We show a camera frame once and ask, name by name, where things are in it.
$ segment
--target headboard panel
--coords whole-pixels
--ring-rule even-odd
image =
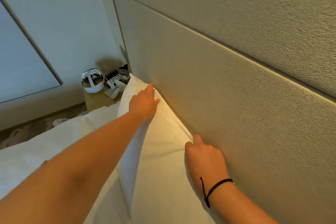
[[[335,102],[134,0],[115,3],[134,75],[223,151],[238,187],[282,223],[334,223]]]

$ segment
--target black string bracelet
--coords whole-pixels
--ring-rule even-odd
[[[217,182],[210,190],[209,190],[209,193],[208,193],[208,196],[205,194],[205,188],[204,188],[204,183],[203,183],[203,179],[201,177],[201,181],[202,181],[202,189],[203,189],[203,195],[204,195],[204,201],[205,203],[207,204],[207,206],[210,208],[210,203],[209,203],[209,196],[211,195],[211,193],[219,186],[219,185],[222,185],[223,183],[225,182],[232,182],[233,184],[235,183],[234,180],[232,179],[224,179],[224,180],[221,180],[220,182]]]

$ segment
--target right hand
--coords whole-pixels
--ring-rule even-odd
[[[187,165],[194,184],[202,192],[201,177],[205,194],[219,181],[229,178],[225,158],[220,150],[204,144],[200,136],[194,136],[194,143],[185,144]]]
[[[151,83],[132,97],[129,102],[129,112],[139,115],[145,122],[155,115],[159,103],[160,99],[154,100],[154,89]]]

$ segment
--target white bed sheet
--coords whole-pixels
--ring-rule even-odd
[[[68,120],[33,139],[0,151],[0,199],[14,189],[45,160],[88,133],[114,120],[119,103]],[[117,170],[104,184],[85,224],[130,223]]]

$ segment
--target floor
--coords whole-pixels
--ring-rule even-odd
[[[63,112],[45,117],[41,120],[35,120],[30,124],[23,125],[22,127],[0,131],[0,150],[26,142],[33,137],[52,129],[54,127],[53,121],[57,119],[72,119],[85,111],[86,105],[85,103],[82,103],[80,105],[67,108]]]

